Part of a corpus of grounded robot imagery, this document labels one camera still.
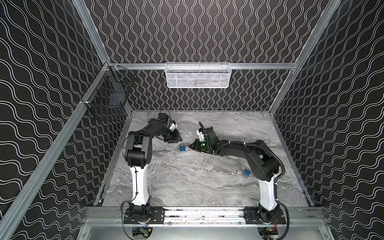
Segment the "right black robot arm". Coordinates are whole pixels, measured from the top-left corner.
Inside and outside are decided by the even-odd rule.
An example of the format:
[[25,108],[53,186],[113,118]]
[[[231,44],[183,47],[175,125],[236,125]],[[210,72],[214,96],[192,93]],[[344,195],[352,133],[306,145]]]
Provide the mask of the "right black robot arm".
[[219,140],[212,127],[201,127],[197,134],[199,138],[189,145],[191,150],[215,156],[242,158],[248,162],[251,173],[259,181],[259,219],[265,224],[273,223],[280,210],[277,181],[286,172],[279,157],[262,140],[253,143]]

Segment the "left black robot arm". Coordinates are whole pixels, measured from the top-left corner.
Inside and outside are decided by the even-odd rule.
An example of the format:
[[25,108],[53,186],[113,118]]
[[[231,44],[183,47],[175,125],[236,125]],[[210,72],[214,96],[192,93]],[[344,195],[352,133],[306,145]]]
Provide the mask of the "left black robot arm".
[[176,122],[162,112],[157,118],[151,118],[143,129],[128,133],[124,158],[132,174],[133,197],[128,201],[126,216],[138,223],[147,223],[151,219],[147,173],[153,156],[153,138],[159,138],[168,144],[183,141]]

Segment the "blue padlock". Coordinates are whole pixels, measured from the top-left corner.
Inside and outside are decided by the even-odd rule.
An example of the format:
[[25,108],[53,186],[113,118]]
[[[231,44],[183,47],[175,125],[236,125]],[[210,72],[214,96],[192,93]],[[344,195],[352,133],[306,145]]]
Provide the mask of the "blue padlock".
[[183,153],[183,152],[186,151],[186,146],[185,146],[184,143],[181,143],[181,144],[179,145],[179,151],[180,151],[181,153]]
[[242,171],[242,170],[237,170],[237,171],[236,171],[236,174],[237,174],[238,176],[240,176],[240,177],[245,178],[245,179],[247,179],[247,178],[251,178],[251,177],[252,177],[252,173],[251,173],[251,171],[248,170],[248,169],[244,169],[243,171]]

